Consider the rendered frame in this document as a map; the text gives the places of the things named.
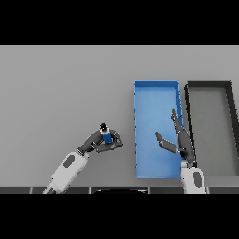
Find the blue pipe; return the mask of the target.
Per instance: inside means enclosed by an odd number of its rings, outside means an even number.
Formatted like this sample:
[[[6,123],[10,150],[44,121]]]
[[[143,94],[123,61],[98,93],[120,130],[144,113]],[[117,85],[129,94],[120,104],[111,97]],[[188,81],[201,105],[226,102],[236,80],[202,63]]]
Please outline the blue pipe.
[[[103,140],[106,144],[112,143],[112,137],[111,137],[110,130],[104,122],[100,124],[100,133],[101,133]]]

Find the blue bin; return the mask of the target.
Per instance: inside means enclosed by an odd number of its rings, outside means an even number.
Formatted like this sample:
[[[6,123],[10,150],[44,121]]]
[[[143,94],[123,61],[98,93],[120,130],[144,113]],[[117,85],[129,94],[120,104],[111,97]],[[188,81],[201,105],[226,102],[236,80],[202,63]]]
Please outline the blue bin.
[[[134,82],[134,144],[136,177],[180,178],[181,156],[159,146],[155,133],[177,144],[171,119],[172,109],[183,124],[177,80],[136,80]]]

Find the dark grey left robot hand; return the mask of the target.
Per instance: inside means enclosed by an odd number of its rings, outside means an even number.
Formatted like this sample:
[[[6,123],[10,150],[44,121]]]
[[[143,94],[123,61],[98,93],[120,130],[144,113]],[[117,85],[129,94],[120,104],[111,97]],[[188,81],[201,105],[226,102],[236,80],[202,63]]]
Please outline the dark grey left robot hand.
[[[84,155],[85,153],[93,152],[94,150],[100,153],[104,151],[114,150],[117,147],[122,147],[123,143],[120,135],[115,130],[109,130],[112,137],[111,144],[106,144],[103,140],[100,130],[97,130],[87,138],[83,145],[77,148],[79,154]]]

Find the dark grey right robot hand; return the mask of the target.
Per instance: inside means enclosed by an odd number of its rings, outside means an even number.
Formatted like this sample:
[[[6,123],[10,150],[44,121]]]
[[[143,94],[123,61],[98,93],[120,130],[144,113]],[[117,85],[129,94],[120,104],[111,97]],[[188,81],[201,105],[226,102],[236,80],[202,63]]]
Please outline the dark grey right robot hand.
[[[177,142],[178,145],[173,144],[162,138],[159,132],[155,133],[156,139],[159,142],[159,146],[163,149],[166,149],[172,153],[179,153],[180,156],[186,161],[188,167],[196,167],[197,161],[194,156],[194,150],[192,141],[188,132],[182,127],[177,113],[174,109],[172,109],[171,120],[174,124],[176,135],[177,135]]]

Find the dark grey bin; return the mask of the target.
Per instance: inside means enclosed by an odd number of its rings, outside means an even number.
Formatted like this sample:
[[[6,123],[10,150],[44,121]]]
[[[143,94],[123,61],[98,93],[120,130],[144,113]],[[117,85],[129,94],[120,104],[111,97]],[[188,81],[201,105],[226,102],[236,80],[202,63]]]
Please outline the dark grey bin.
[[[188,81],[190,137],[204,176],[239,176],[239,121],[230,81]]]

